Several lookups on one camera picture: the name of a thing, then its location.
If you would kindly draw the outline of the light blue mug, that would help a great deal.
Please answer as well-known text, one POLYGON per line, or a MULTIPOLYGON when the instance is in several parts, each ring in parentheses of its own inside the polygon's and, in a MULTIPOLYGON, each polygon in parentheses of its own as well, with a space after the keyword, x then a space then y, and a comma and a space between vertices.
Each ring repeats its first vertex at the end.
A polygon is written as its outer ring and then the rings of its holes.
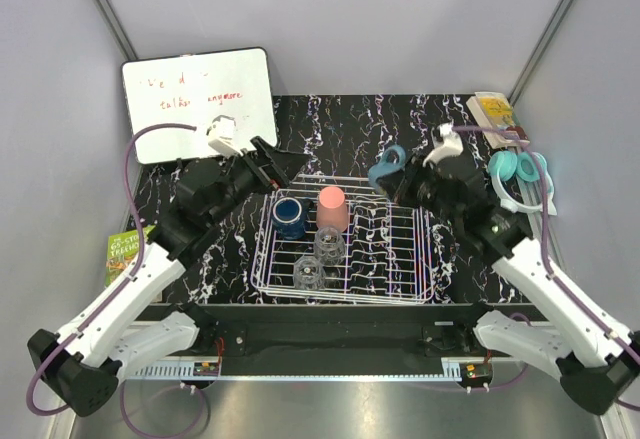
POLYGON ((401 170, 406 163, 407 155, 403 147, 393 145, 386 149, 379 161, 368 171, 368 182, 377 193, 383 194, 384 190, 378 184, 381 177, 393 174, 401 170))

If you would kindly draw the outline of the dark blue mug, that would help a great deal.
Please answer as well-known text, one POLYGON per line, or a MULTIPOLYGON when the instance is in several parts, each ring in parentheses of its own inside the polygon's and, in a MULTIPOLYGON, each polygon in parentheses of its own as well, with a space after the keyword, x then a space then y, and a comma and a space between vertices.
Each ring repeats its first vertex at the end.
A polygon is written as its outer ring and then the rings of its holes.
POLYGON ((272 208, 273 226, 283 240, 295 241, 305 236, 310 202, 294 197, 279 199, 272 208))

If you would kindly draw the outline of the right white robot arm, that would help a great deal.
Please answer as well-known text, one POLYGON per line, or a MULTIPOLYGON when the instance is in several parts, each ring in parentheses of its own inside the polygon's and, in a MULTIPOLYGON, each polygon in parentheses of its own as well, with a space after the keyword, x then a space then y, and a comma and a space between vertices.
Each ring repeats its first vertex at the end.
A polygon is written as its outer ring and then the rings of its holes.
POLYGON ((556 379, 583 410, 601 416, 639 377, 639 335, 599 308, 551 261, 526 217, 499 205, 485 173, 468 157, 428 163, 379 161, 369 183, 397 205, 447 220, 469 253, 523 293, 554 326, 549 332, 475 306, 454 330, 466 355, 502 352, 556 379))

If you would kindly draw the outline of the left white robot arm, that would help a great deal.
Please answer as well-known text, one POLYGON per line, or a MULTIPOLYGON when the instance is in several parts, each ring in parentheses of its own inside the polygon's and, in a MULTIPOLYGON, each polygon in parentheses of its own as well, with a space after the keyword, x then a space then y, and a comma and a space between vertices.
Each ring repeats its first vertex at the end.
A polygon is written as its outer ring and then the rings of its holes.
POLYGON ((286 188, 309 155, 279 150, 260 137, 225 162, 194 159, 176 184, 173 202, 132 263, 73 320, 27 342, 36 373, 27 389, 46 384, 80 417, 99 410, 138 370, 174 352, 208 353, 216 321, 196 305, 179 306, 164 320, 126 336, 130 324, 214 243, 217 226, 253 194, 286 188))

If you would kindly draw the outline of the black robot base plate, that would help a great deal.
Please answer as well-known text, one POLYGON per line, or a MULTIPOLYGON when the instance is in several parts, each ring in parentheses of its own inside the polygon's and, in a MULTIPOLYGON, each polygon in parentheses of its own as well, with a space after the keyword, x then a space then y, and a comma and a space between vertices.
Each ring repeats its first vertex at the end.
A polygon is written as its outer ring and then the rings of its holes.
POLYGON ((222 376, 249 380, 454 380, 479 358, 474 305, 203 305, 224 342, 222 376))

